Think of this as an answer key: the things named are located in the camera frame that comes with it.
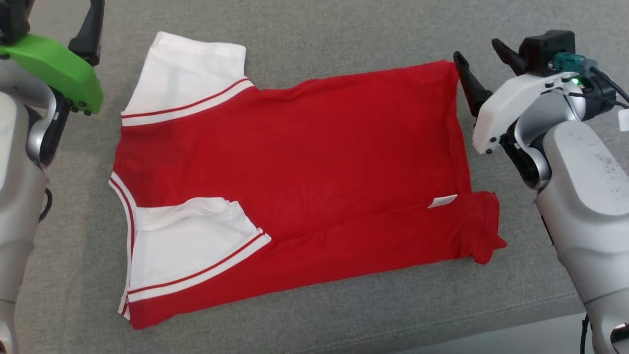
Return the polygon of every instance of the teal connector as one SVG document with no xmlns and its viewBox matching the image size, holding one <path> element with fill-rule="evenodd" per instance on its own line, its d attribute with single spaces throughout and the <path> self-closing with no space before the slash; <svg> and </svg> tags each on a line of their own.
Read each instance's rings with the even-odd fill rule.
<svg viewBox="0 0 629 354">
<path fill-rule="evenodd" d="M 560 52 L 553 58 L 553 69 L 561 72 L 578 72 L 585 77 L 592 77 L 590 68 L 598 67 L 596 60 L 588 59 L 584 55 Z"/>
</svg>

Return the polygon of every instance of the white trim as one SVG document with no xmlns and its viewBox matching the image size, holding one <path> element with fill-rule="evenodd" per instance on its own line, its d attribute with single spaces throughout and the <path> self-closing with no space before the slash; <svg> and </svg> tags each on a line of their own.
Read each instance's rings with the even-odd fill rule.
<svg viewBox="0 0 629 354">
<path fill-rule="evenodd" d="M 258 235 L 259 233 L 256 233 L 255 235 L 248 237 L 243 242 L 243 244 L 250 242 L 252 239 L 256 238 Z M 243 261 L 247 257 L 251 256 L 252 254 L 254 254 L 254 252 L 264 247 L 270 241 L 271 241 L 271 237 L 267 234 L 263 234 L 254 242 L 249 244 L 245 249 L 241 250 L 237 254 L 234 254 L 231 258 L 229 258 L 227 261 L 223 262 L 222 264 L 218 265 L 216 268 L 212 268 L 208 270 L 207 272 L 202 273 L 194 278 L 186 279 L 182 282 L 178 282 L 172 285 L 150 288 L 141 292 L 129 294 L 129 302 L 150 299 L 152 297 L 158 297 L 158 296 L 167 295 L 167 294 L 173 294 L 175 292 L 203 283 L 206 280 L 209 280 L 210 278 L 213 278 L 219 275 L 220 273 L 223 273 L 224 271 L 235 266 L 236 264 Z"/>
<path fill-rule="evenodd" d="M 155 112 L 222 92 L 245 75 L 246 53 L 238 44 L 206 43 L 158 32 L 124 110 Z"/>
<path fill-rule="evenodd" d="M 116 184 L 120 187 L 120 189 L 118 189 L 112 183 L 112 181 L 115 181 Z M 125 313 L 123 313 L 123 309 L 125 308 L 126 292 L 129 289 L 129 282 L 130 282 L 130 279 L 131 279 L 131 239 L 133 237 L 135 237 L 135 235 L 131 234 L 131 229 L 134 229 L 134 227 L 132 227 L 132 225 L 131 225 L 131 216 L 135 214 L 136 205 L 135 205 L 135 200 L 133 199 L 133 196 L 129 192 L 129 189 L 127 189 L 125 184 L 122 182 L 120 177 L 115 172 L 111 173 L 111 179 L 109 180 L 108 184 L 116 192 L 116 194 L 118 195 L 118 198 L 120 198 L 120 202 L 122 203 L 123 208 L 125 210 L 125 217 L 126 217 L 126 280 L 125 280 L 125 291 L 123 292 L 122 298 L 120 299 L 120 306 L 118 306 L 118 313 L 123 315 L 125 318 L 129 319 L 131 317 L 131 314 L 130 314 L 130 311 L 129 311 L 129 307 L 127 306 Z M 127 201 L 129 202 L 129 205 L 131 206 L 132 210 L 129 210 L 129 208 L 127 207 L 127 204 L 126 204 Z"/>
<path fill-rule="evenodd" d="M 140 117 L 130 117 L 130 118 L 125 118 L 124 116 L 134 115 L 134 114 L 144 114 L 144 113 L 133 113 L 133 112 L 125 111 L 122 113 L 122 116 L 123 116 L 122 126 L 131 127 L 135 125 L 153 124 L 153 123 L 166 122 L 168 120 L 173 120 L 173 119 L 177 119 L 181 117 L 186 117 L 186 116 L 207 110 L 209 108 L 218 106 L 221 103 L 224 103 L 228 101 L 229 99 L 233 98 L 238 93 L 241 93 L 242 91 L 248 88 L 251 88 L 253 86 L 254 85 L 251 81 L 245 80 L 234 85 L 234 87 L 228 89 L 227 91 L 218 94 L 216 97 L 212 97 L 207 101 L 199 103 L 198 105 L 193 105 L 193 106 L 181 109 L 181 110 L 168 111 L 165 113 L 159 113 L 159 114 L 154 114 L 154 115 L 142 115 Z"/>
</svg>

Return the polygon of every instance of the clothing label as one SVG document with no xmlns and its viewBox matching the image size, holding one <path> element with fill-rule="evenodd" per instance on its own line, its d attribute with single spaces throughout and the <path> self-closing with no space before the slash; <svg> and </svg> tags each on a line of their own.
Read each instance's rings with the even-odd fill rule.
<svg viewBox="0 0 629 354">
<path fill-rule="evenodd" d="M 452 203 L 457 198 L 458 194 L 449 195 L 447 197 L 439 197 L 433 200 L 433 203 L 428 206 L 429 209 L 434 207 L 440 207 L 441 205 L 446 205 Z"/>
</svg>

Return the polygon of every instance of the white sleeve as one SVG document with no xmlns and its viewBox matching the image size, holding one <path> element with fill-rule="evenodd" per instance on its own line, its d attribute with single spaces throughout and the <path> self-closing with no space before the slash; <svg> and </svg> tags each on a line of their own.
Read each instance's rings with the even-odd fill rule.
<svg viewBox="0 0 629 354">
<path fill-rule="evenodd" d="M 123 115 L 169 110 L 217 94 L 245 75 L 245 47 L 159 32 Z"/>
</svg>

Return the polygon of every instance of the red stripe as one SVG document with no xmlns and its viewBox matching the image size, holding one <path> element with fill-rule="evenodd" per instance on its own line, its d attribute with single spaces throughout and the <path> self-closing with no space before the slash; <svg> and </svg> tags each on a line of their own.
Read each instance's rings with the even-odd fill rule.
<svg viewBox="0 0 629 354">
<path fill-rule="evenodd" d="M 222 90 L 221 92 L 219 92 L 219 93 L 217 93 L 217 94 L 215 94 L 215 95 L 213 95 L 213 96 L 210 96 L 210 97 L 204 98 L 204 99 L 202 99 L 201 101 L 197 101 L 197 102 L 191 103 L 191 104 L 186 105 L 186 106 L 177 107 L 177 108 L 171 108 L 171 109 L 169 109 L 169 110 L 162 110 L 162 111 L 149 112 L 149 113 L 137 113 L 137 114 L 123 115 L 123 116 L 122 116 L 122 118 L 145 117 L 145 116 L 149 116 L 149 115 L 158 115 L 158 114 L 162 114 L 162 113 L 170 113 L 170 112 L 175 112 L 175 111 L 185 110 L 185 109 L 187 109 L 187 108 L 190 108 L 190 107 L 193 107 L 193 106 L 196 106 L 196 105 L 200 105 L 200 104 L 201 104 L 201 103 L 203 103 L 203 102 L 206 102 L 206 101 L 209 101 L 209 100 L 211 100 L 211 99 L 213 99 L 213 98 L 216 98 L 216 97 L 218 97 L 218 96 L 222 95 L 223 93 L 226 93 L 227 91 L 231 90 L 231 89 L 232 89 L 234 86 L 236 86 L 237 84 L 240 84 L 240 83 L 242 83 L 243 81 L 248 81 L 248 80 L 249 80 L 249 79 L 246 79 L 246 78 L 245 78 L 245 79 L 238 80 L 238 81 L 236 81 L 235 83 L 233 83 L 230 87 L 228 87 L 228 88 L 226 88 L 226 89 Z"/>
<path fill-rule="evenodd" d="M 126 209 L 129 210 L 129 228 L 131 228 L 131 254 L 129 255 L 129 262 L 131 261 L 131 257 L 133 256 L 133 244 L 135 244 L 135 223 L 133 222 L 133 209 L 131 209 L 131 203 L 129 203 L 129 199 L 127 199 L 125 193 L 122 188 L 114 181 L 113 178 L 110 179 L 111 184 L 113 184 L 119 191 L 120 195 L 125 199 Z"/>
<path fill-rule="evenodd" d="M 151 285 L 149 287 L 143 287 L 143 288 L 139 288 L 136 290 L 131 290 L 129 292 L 127 292 L 127 294 L 135 294 L 137 292 L 141 292 L 144 290 L 149 290 L 149 289 L 155 289 L 155 288 L 161 288 L 161 287 L 167 287 L 169 285 L 173 285 L 173 284 L 177 284 L 177 283 L 181 283 L 184 280 L 188 280 L 194 277 L 198 277 L 199 275 L 206 273 L 207 271 L 210 271 L 214 268 L 216 268 L 217 266 L 222 265 L 223 263 L 225 263 L 226 261 L 228 261 L 230 258 L 234 257 L 236 254 L 238 254 L 240 251 L 242 251 L 243 249 L 249 247 L 250 244 L 252 244 L 255 240 L 259 239 L 260 237 L 262 237 L 262 235 L 264 235 L 264 232 L 261 234 L 258 234 L 258 236 L 255 236 L 253 239 L 251 239 L 251 241 L 247 242 L 244 246 L 242 246 L 241 248 L 238 248 L 236 251 L 234 251 L 234 253 L 230 254 L 229 256 L 227 256 L 226 258 L 223 258 L 220 262 L 214 264 L 213 266 L 210 266 L 209 268 L 206 268 L 202 271 L 199 271 L 195 274 L 189 275 L 186 278 L 181 278 L 178 280 L 173 280 L 172 282 L 168 282 L 168 283 L 163 283 L 163 284 L 158 284 L 158 285 Z"/>
</svg>

